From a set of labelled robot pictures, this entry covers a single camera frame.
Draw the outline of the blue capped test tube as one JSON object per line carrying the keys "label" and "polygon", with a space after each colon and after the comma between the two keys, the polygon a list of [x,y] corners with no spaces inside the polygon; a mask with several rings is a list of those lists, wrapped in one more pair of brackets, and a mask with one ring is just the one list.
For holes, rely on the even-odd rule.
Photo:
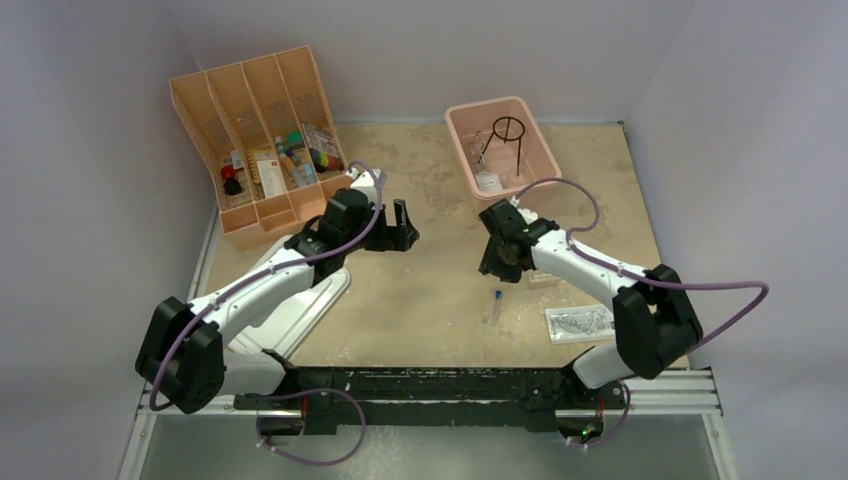
{"label": "blue capped test tube", "polygon": [[490,318],[489,318],[489,324],[490,325],[496,325],[497,324],[497,321],[498,321],[499,315],[500,315],[500,310],[501,310],[502,298],[503,298],[503,291],[500,290],[500,289],[497,289],[494,292],[494,302],[493,302],[491,315],[490,315]]}

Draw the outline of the white plastic lid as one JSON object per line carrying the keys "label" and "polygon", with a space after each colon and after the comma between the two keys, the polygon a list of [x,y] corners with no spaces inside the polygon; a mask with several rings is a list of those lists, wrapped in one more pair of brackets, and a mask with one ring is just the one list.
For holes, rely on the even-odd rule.
{"label": "white plastic lid", "polygon": [[[218,288],[246,273],[256,262],[267,259],[269,250],[280,247],[282,237],[274,243],[248,250],[238,250],[229,241],[221,241],[216,249],[213,269],[207,287]],[[259,327],[242,331],[228,345],[236,353],[258,353],[274,350],[290,358],[321,318],[341,298],[351,283],[349,271],[340,269],[320,285],[298,293],[282,302]]]}

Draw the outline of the white test tube rack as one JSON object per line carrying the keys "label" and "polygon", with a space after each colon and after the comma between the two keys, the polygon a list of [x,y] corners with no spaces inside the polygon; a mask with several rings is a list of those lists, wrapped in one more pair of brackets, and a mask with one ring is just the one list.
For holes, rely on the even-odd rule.
{"label": "white test tube rack", "polygon": [[529,273],[527,276],[527,282],[532,287],[541,287],[544,285],[556,284],[559,281],[560,278],[556,275],[541,271]]}

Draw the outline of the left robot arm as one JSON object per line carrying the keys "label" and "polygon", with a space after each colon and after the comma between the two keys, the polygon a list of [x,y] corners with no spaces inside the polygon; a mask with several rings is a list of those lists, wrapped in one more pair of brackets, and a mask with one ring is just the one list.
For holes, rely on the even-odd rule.
{"label": "left robot arm", "polygon": [[189,302],[160,302],[134,364],[151,385],[150,409],[191,414],[221,394],[259,394],[275,409],[292,405],[298,382],[286,374],[279,355],[228,357],[226,346],[246,328],[263,324],[284,301],[327,280],[349,254],[410,250],[420,234],[404,200],[394,200],[392,208],[395,222],[388,224],[378,193],[340,189],[322,214],[233,283]]}

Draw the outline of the small white packet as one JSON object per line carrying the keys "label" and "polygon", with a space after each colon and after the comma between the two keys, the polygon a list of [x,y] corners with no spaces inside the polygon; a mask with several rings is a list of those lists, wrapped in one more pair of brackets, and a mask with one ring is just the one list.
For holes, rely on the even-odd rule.
{"label": "small white packet", "polygon": [[497,173],[489,170],[477,172],[474,179],[482,194],[494,194],[503,190],[503,185]]}

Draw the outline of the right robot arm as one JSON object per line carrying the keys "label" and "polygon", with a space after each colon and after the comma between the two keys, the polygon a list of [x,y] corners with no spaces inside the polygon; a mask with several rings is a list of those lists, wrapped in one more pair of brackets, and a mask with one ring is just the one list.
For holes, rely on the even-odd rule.
{"label": "right robot arm", "polygon": [[479,215],[489,234],[479,270],[508,283],[534,270],[578,287],[608,308],[615,339],[565,368],[564,399],[584,407],[601,387],[637,376],[654,379],[703,338],[694,308],[675,270],[659,265],[630,272],[586,247],[554,221],[529,221],[507,200]]}

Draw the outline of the metal crucible tongs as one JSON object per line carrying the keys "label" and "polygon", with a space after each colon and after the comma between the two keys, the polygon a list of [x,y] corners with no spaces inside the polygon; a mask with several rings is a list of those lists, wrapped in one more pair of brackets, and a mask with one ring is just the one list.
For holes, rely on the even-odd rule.
{"label": "metal crucible tongs", "polygon": [[481,173],[488,169],[484,157],[487,139],[488,137],[486,135],[481,131],[477,131],[469,144],[469,164],[476,173]]}

